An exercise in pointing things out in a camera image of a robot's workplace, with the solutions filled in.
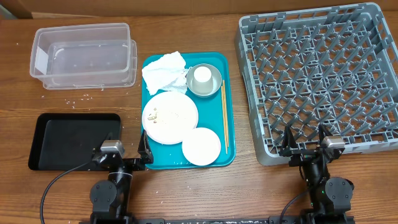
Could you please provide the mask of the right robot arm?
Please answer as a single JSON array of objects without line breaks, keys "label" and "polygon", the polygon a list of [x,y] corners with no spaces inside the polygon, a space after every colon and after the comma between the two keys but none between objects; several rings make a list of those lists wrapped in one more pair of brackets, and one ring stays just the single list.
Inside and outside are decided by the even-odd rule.
[{"label": "right robot arm", "polygon": [[[332,177],[327,164],[337,160],[345,149],[339,135],[333,135],[324,124],[318,125],[319,142],[314,150],[300,149],[290,126],[285,127],[279,155],[289,157],[289,166],[298,167],[307,190],[293,198],[281,211],[279,223],[354,224],[347,216],[351,210],[354,184],[342,177]],[[298,199],[308,195],[311,208],[301,210],[294,217],[285,217],[287,209]]]}]

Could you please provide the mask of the gray dishwasher rack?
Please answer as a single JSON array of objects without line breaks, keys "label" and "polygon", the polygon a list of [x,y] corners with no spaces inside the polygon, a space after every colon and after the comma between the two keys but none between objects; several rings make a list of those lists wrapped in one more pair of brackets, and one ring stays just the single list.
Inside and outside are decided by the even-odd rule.
[{"label": "gray dishwasher rack", "polygon": [[244,16],[235,44],[260,164],[287,163],[286,126],[300,149],[319,124],[347,153],[397,148],[397,46],[377,4]]}]

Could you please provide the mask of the white napkin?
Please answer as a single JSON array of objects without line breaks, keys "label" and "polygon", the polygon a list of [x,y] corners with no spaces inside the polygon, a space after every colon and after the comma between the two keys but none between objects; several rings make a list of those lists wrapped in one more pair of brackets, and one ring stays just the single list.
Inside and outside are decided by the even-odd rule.
[{"label": "white napkin", "polygon": [[159,90],[176,91],[183,94],[187,92],[186,61],[176,51],[161,56],[142,69],[142,77],[150,95],[155,95]]}]

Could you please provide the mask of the white paper cup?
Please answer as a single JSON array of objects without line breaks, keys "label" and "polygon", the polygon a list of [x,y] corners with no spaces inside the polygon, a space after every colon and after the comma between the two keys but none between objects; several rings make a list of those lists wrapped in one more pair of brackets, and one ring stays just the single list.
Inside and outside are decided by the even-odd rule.
[{"label": "white paper cup", "polygon": [[197,67],[193,72],[192,87],[201,94],[210,92],[213,89],[212,72],[208,67]]}]

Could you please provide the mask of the gray bowl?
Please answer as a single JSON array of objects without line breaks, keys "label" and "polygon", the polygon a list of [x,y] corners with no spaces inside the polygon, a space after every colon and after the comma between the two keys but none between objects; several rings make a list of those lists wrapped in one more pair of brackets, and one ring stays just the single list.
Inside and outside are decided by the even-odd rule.
[{"label": "gray bowl", "polygon": [[[192,87],[193,72],[194,72],[194,70],[197,67],[200,67],[200,66],[208,67],[211,70],[211,72],[212,72],[213,89],[210,92],[205,93],[205,94],[198,93]],[[206,97],[210,97],[211,95],[214,95],[218,91],[218,89],[220,88],[221,83],[222,83],[222,76],[221,76],[220,71],[216,67],[214,67],[214,66],[212,66],[210,64],[203,63],[203,64],[196,65],[196,66],[190,68],[188,73],[187,73],[187,86],[188,86],[188,89],[193,94],[195,94],[196,96],[199,96],[199,97],[206,98]]]}]

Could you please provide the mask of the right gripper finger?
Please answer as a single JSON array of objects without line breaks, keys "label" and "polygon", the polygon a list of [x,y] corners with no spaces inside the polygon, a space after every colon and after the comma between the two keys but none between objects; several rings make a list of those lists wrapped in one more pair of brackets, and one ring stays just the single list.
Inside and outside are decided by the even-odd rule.
[{"label": "right gripper finger", "polygon": [[328,128],[324,124],[318,125],[318,134],[319,134],[319,144],[324,146],[323,140],[327,136],[332,136],[332,133],[328,130]]},{"label": "right gripper finger", "polygon": [[285,149],[297,149],[298,144],[294,139],[290,126],[286,126],[284,129],[284,138],[282,141],[282,150]]}]

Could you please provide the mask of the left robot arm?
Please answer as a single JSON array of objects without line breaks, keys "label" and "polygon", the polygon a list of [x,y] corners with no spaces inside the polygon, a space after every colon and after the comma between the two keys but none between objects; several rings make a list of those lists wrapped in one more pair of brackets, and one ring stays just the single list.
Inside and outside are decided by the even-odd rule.
[{"label": "left robot arm", "polygon": [[106,138],[102,145],[94,150],[92,161],[109,174],[106,180],[95,183],[90,190],[90,200],[93,204],[91,223],[138,222],[127,208],[132,173],[145,170],[146,165],[154,161],[146,131],[141,134],[137,151],[140,157],[125,158],[122,142],[110,138]]}]

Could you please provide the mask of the small pink bowl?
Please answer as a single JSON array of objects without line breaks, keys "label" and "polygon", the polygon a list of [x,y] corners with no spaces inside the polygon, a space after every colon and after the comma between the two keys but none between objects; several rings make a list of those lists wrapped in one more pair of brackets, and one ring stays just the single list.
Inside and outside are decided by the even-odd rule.
[{"label": "small pink bowl", "polygon": [[221,152],[218,135],[208,128],[195,128],[182,141],[182,152],[188,162],[207,166],[216,161]]}]

